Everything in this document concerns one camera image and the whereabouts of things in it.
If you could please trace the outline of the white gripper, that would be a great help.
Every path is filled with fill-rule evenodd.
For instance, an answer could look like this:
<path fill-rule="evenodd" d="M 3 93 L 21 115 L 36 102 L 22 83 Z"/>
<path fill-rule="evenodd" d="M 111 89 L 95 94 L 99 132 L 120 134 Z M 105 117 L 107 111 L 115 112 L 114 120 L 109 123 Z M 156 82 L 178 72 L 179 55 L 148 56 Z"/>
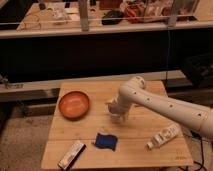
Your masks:
<path fill-rule="evenodd" d="M 113 98 L 106 102 L 108 111 L 113 119 L 126 120 L 130 110 L 130 103 L 121 97 Z"/>

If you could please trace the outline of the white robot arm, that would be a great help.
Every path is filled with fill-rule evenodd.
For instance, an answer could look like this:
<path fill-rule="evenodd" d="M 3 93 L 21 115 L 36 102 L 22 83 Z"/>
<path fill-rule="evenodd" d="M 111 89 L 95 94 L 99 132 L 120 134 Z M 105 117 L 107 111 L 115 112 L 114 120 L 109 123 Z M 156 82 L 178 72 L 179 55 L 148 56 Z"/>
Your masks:
<path fill-rule="evenodd" d="M 117 96 L 107 102 L 109 112 L 117 117 L 127 114 L 132 104 L 144 106 L 213 142 L 213 108 L 151 93 L 141 76 L 122 83 Z"/>

